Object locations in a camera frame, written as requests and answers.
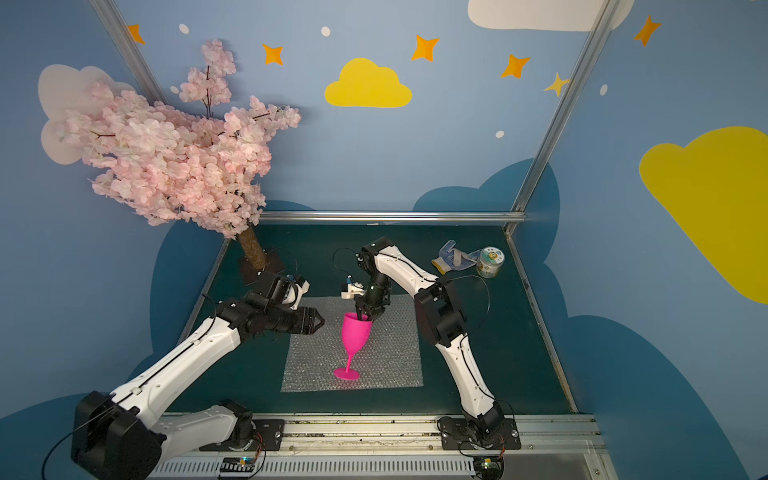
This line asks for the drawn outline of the pink plastic wine glass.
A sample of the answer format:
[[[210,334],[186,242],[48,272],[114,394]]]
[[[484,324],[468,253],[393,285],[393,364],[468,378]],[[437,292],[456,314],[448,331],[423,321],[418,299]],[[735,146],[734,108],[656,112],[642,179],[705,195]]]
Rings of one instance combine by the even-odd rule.
[[[341,380],[355,381],[360,378],[360,373],[351,367],[353,358],[368,342],[373,322],[364,322],[361,327],[354,325],[354,312],[344,315],[342,324],[342,343],[347,355],[346,364],[337,368],[334,375]]]

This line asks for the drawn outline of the clear bubble wrap sheet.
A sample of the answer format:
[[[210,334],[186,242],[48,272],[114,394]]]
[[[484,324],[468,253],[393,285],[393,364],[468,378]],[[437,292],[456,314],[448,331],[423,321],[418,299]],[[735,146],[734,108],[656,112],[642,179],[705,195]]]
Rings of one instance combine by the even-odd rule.
[[[354,302],[339,297],[310,297],[303,301],[325,319],[325,325],[310,336],[290,340],[281,391],[299,393],[333,390],[365,390],[421,387],[423,374],[413,299],[394,295],[382,317],[373,322],[371,334],[353,357],[356,380],[334,374],[344,368],[347,353],[342,341],[343,315]]]

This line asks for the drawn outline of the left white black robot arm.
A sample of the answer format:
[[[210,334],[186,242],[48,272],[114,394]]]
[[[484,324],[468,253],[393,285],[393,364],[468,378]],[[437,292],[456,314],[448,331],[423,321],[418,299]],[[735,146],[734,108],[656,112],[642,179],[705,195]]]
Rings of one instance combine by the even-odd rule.
[[[75,410],[71,459],[98,479],[145,479],[167,460],[203,446],[247,449],[258,435],[247,408],[223,401],[166,420],[168,407],[218,360],[265,331],[312,335],[325,323],[314,307],[289,307],[249,294],[219,303],[189,338],[108,394]]]

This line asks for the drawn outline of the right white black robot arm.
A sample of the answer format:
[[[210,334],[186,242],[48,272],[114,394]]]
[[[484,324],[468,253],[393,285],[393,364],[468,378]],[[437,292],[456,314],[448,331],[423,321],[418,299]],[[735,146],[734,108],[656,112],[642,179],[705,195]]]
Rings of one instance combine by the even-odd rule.
[[[503,432],[502,403],[487,387],[475,361],[454,282],[428,273],[384,237],[363,246],[356,258],[369,275],[363,292],[354,295],[356,317],[377,320],[390,304],[391,285],[399,285],[413,299],[419,332],[441,353],[452,375],[469,439],[481,448],[498,447],[509,439]]]

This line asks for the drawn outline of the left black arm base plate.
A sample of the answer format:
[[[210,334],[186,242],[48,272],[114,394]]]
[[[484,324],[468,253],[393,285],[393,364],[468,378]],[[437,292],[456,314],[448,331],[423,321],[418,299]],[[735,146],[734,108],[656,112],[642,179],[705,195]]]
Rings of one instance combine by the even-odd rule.
[[[278,451],[281,447],[285,421],[283,419],[252,419],[250,424],[238,424],[230,437],[218,443],[201,446],[200,451],[256,452]]]

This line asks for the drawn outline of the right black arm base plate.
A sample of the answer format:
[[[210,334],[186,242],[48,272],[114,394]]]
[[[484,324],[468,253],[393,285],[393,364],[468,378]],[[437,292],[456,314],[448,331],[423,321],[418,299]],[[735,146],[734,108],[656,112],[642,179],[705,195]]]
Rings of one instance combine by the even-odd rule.
[[[472,426],[465,418],[443,416],[436,422],[443,450],[520,450],[521,435],[512,418],[504,418],[489,432]]]

